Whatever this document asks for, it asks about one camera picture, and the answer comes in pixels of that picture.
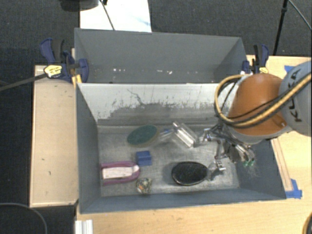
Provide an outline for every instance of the yellow cable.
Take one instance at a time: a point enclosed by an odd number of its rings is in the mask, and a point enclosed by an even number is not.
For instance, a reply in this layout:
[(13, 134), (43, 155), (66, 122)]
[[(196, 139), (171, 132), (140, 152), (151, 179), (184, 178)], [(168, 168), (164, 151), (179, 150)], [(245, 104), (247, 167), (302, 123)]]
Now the yellow cable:
[[(216, 109), (220, 115), (220, 117), (226, 121), (229, 122), (233, 122), (235, 123), (234, 120), (227, 118), (226, 116), (224, 116), (224, 114), (222, 114), (220, 107), (218, 105), (218, 91), (220, 89), (220, 87), (227, 81), (231, 80), (231, 79), (236, 79), (239, 78), (240, 75), (237, 76), (231, 76), (228, 77), (226, 79), (224, 79), (220, 84), (220, 86), (217, 87), (217, 90), (215, 92), (214, 98), (215, 98), (215, 104), (216, 104)], [(296, 84), (281, 100), (279, 100), (277, 103), (275, 103), (274, 105), (272, 105), (269, 109), (267, 109), (265, 112), (263, 112), (262, 114), (258, 115), (257, 117), (251, 119), (251, 120), (247, 120), (246, 122), (242, 122), (242, 123), (237, 123), (234, 124), (233, 127), (245, 127), (245, 126), (249, 126), (255, 123), (260, 122), (261, 120), (263, 120), (264, 118), (266, 118), (268, 115), (270, 115), (272, 112), (274, 112), (274, 110), (276, 110), (278, 107), (280, 107), (282, 104), (284, 104), (287, 100), (289, 100), (289, 98), (291, 98), (295, 93), (297, 93), (305, 84), (307, 84), (309, 81), (311, 81), (311, 74), (307, 75), (302, 81), (300, 81), (298, 84)]]
[(215, 107), (216, 107), (216, 109), (217, 109), (217, 112), (219, 113), (219, 115), (221, 116), (221, 118), (223, 118), (224, 120), (227, 120), (227, 121), (230, 121), (230, 122), (235, 122), (234, 120), (227, 118), (227, 117), (222, 113), (222, 111), (221, 111), (221, 109), (220, 109), (220, 106), (219, 106), (219, 103), (218, 103), (218, 93), (219, 93), (219, 90), (220, 90), (220, 88), (221, 88), (226, 82), (228, 82), (229, 80), (242, 78), (243, 76), (246, 76), (246, 75), (234, 75), (234, 76), (226, 77), (225, 79), (223, 79), (223, 80), (219, 83), (219, 85), (218, 85), (217, 88), (216, 88), (216, 91), (215, 91), (215, 94), (214, 94), (214, 103), (215, 103)]

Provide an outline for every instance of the green round sponge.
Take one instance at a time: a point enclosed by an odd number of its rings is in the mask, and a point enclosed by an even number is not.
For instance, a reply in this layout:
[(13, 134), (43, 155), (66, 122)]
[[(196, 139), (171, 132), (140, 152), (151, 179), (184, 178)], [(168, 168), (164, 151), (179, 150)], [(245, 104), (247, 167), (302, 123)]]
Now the green round sponge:
[(134, 129), (127, 137), (127, 142), (133, 146), (145, 147), (153, 142), (159, 131), (154, 125), (145, 125)]

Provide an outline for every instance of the gray bin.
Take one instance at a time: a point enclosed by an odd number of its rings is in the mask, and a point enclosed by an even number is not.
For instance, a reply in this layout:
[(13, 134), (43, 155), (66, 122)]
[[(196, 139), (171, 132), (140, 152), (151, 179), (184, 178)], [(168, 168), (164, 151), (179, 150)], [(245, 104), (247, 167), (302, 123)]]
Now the gray bin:
[[(208, 166), (215, 143), (189, 149), (170, 138), (135, 148), (126, 141), (133, 129), (145, 124), (161, 130), (177, 120), (199, 135), (214, 125), (216, 82), (240, 70), (246, 58), (241, 39), (81, 29), (75, 33), (76, 58), (88, 58), (90, 65), (88, 83), (76, 90), (82, 214), (286, 198), (269, 141), (254, 146), (254, 167), (224, 159), (224, 174), (190, 187), (175, 184), (171, 169), (182, 161)], [(189, 74), (196, 70), (202, 75)], [(100, 163), (135, 161), (135, 153), (144, 150), (150, 151), (153, 164), (141, 167), (140, 177), (152, 178), (150, 195), (138, 193), (135, 181), (102, 185)]]

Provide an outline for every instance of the orange object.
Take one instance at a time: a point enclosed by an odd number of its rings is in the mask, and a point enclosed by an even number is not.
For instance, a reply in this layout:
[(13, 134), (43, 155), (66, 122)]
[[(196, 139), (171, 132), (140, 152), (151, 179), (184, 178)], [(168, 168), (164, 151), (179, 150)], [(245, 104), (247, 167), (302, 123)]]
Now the orange object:
[[(231, 105), (228, 118), (234, 121), (244, 120), (259, 113), (265, 106), (262, 106), (251, 113), (247, 112), (269, 102), (278, 96), (282, 79), (271, 74), (256, 74), (246, 78), (237, 89)], [(235, 128), (239, 133), (249, 136), (261, 136), (275, 134), (287, 126), (281, 112), (278, 112), (270, 119), (250, 128)]]

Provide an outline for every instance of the wooden table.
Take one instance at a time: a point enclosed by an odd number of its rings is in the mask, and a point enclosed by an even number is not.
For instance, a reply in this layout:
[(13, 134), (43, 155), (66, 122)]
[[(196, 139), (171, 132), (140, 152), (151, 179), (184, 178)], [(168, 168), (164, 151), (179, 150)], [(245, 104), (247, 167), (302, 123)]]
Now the wooden table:
[[(267, 68), (271, 74), (284, 77), (284, 65), (296, 66), (309, 60), (311, 58), (270, 57)], [(44, 97), (48, 90), (52, 98)], [(71, 131), (74, 126), (73, 101), (71, 97), (62, 102), (56, 97), (53, 99), (53, 96), (72, 94), (73, 87), (60, 81), (43, 88), (40, 88), (39, 82), (35, 84), (31, 207), (74, 204), (78, 198), (77, 154), (72, 144), (74, 129)], [(54, 106), (62, 110), (66, 118), (58, 123), (53, 118), (44, 121), (47, 110), (53, 114)], [(62, 125), (68, 130), (66, 136), (61, 142), (49, 146), (49, 142), (43, 139), (47, 136), (54, 138), (52, 130), (61, 136), (57, 129)], [(78, 212), (77, 219), (92, 219), (95, 234), (302, 233), (304, 223), (312, 212), (311, 138), (291, 132), (280, 136), (278, 141), (288, 173), (303, 191), (301, 199), (136, 212)]]

